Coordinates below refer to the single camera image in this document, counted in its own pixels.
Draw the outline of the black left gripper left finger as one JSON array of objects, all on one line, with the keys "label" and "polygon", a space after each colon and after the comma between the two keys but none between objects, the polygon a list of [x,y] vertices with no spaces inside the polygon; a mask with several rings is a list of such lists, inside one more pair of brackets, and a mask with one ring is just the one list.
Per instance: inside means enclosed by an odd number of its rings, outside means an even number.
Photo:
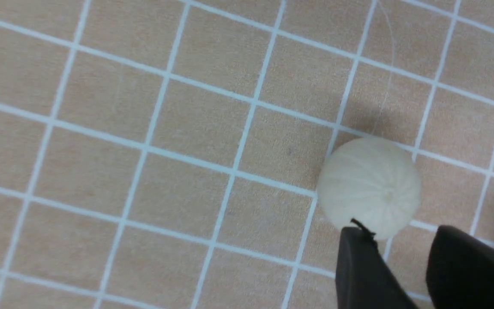
[{"label": "black left gripper left finger", "polygon": [[416,309],[378,250],[376,233],[360,221],[343,227],[335,272],[340,309]]}]

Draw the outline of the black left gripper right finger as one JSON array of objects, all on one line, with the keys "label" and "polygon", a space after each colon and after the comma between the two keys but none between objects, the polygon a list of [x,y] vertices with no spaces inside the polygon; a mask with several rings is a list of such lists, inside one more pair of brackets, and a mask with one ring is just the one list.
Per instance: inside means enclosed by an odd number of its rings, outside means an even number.
[{"label": "black left gripper right finger", "polygon": [[439,226],[426,283],[436,309],[494,309],[494,248],[456,227]]}]

